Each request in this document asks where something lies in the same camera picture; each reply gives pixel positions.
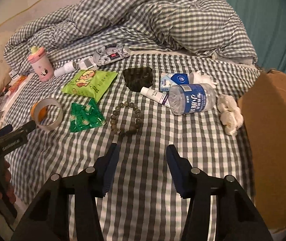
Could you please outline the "person's left hand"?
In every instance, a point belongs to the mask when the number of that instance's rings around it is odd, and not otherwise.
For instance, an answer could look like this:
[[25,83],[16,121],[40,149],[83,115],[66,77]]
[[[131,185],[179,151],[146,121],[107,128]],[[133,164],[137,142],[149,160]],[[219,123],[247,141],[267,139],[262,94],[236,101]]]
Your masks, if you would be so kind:
[[[14,193],[14,186],[11,184],[11,172],[9,171],[10,164],[4,160],[3,164],[3,171],[0,174],[0,186],[2,186],[2,183],[5,185],[3,186],[4,191],[6,193],[6,196],[9,199],[9,202],[11,204],[14,204],[16,202],[16,195]],[[3,197],[3,193],[0,191],[0,200]]]

